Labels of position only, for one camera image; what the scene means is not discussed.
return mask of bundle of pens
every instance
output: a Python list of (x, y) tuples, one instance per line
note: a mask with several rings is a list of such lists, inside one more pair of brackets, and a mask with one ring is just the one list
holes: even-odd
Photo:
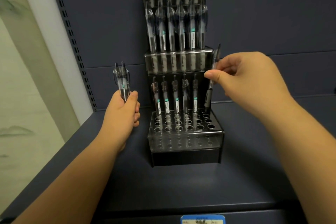
[[(211, 112), (213, 83), (203, 76), (216, 67), (220, 56), (220, 46), (215, 51), (205, 46), (206, 0), (143, 2), (149, 40), (145, 61), (155, 106), (149, 129), (153, 165), (172, 165), (156, 152), (178, 151), (184, 156), (183, 151), (221, 150), (223, 130)], [(175, 134), (180, 139), (173, 142), (171, 136)]]

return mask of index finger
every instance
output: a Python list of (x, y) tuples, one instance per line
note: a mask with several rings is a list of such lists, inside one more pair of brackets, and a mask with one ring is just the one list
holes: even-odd
[(222, 58), (217, 64), (217, 70), (224, 70), (232, 66), (238, 66), (244, 57), (245, 52), (232, 53)]

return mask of black acrylic display rack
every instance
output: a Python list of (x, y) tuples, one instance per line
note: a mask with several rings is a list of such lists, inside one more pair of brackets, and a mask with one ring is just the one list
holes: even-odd
[[(150, 4), (151, 9), (158, 7), (158, 1), (166, 4), (168, 0), (143, 0)], [(171, 0), (172, 6), (177, 7), (179, 0)], [(214, 163), (221, 161), (221, 152), (224, 140), (224, 131), (217, 121), (211, 108), (204, 110), (204, 101), (209, 86), (209, 80), (204, 78), (204, 72), (211, 69), (213, 49), (206, 47), (203, 50), (186, 50), (177, 52), (145, 54), (146, 69), (150, 95), (153, 96), (152, 82), (158, 82), (160, 103), (163, 99), (161, 83), (163, 76), (168, 82), (168, 99), (170, 114), (164, 111), (161, 116), (156, 115), (154, 98), (152, 97), (152, 117), (148, 133), (149, 147), (153, 166), (183, 165), (196, 163)], [(174, 112), (174, 97), (172, 81), (178, 81), (180, 112)], [(183, 112), (182, 79), (189, 81), (190, 99), (189, 112)], [(197, 112), (193, 112), (193, 79), (198, 80)]]

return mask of pen display stand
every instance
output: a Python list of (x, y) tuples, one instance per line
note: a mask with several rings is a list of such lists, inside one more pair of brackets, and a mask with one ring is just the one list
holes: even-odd
[[(170, 9), (170, 5), (174, 9), (178, 9), (178, 5), (180, 7), (182, 5), (186, 6), (187, 9), (190, 0), (143, 0), (143, 2), (147, 13), (146, 16), (152, 16), (155, 10), (167, 11)], [(205, 0), (193, 0), (193, 2), (199, 7), (204, 4)], [(153, 32), (149, 38), (156, 38), (153, 43), (159, 43), (161, 40), (158, 38), (157, 32)], [(221, 161), (224, 131), (211, 111), (211, 105), (207, 110), (204, 109), (210, 82), (204, 77), (204, 72), (212, 68), (214, 51), (212, 48), (202, 44), (198, 44), (194, 50), (190, 50), (192, 46), (188, 42), (190, 39), (187, 35), (186, 50), (181, 51), (180, 48), (176, 47), (176, 50), (172, 51), (169, 44), (164, 42), (162, 47), (165, 51), (160, 52), (156, 48), (156, 44), (151, 45), (149, 43), (150, 50), (145, 54), (149, 91), (152, 96), (153, 107), (148, 133), (152, 166), (216, 163)], [(176, 35), (175, 40), (178, 43), (179, 37)], [(189, 82), (187, 89), (186, 87), (183, 88), (183, 80)], [(194, 80), (197, 80), (198, 86), (196, 102), (193, 95)], [(167, 85), (165, 97), (162, 88), (163, 81)], [(173, 81), (178, 82), (178, 98), (174, 95)], [(157, 85), (156, 98), (154, 98), (153, 94), (153, 82)], [(189, 93), (189, 98), (184, 101), (183, 90)], [(160, 107), (159, 112), (163, 110), (161, 115), (157, 115), (158, 106)], [(176, 106), (179, 106), (179, 112), (175, 109)]]

